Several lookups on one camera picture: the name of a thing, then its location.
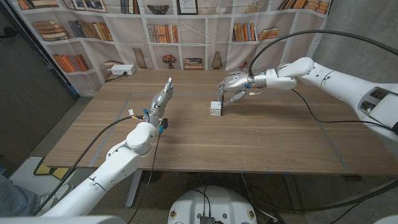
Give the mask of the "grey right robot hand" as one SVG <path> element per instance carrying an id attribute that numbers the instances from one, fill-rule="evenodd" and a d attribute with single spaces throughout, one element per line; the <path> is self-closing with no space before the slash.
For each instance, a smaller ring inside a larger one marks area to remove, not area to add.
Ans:
<path id="1" fill-rule="evenodd" d="M 254 81 L 249 77 L 248 72 L 232 72 L 217 87 L 218 101 L 221 101 L 227 92 L 234 92 L 227 104 L 241 100 L 247 94 L 246 89 L 252 87 L 254 87 Z"/>

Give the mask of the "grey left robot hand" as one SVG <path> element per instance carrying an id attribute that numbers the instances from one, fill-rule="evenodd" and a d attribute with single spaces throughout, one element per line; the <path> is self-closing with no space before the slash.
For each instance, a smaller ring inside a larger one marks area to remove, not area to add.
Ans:
<path id="1" fill-rule="evenodd" d="M 153 97 L 148 113 L 144 116 L 144 122 L 157 126 L 165 113 L 165 107 L 172 98 L 173 93 L 172 77 L 169 77 L 164 88 Z"/>

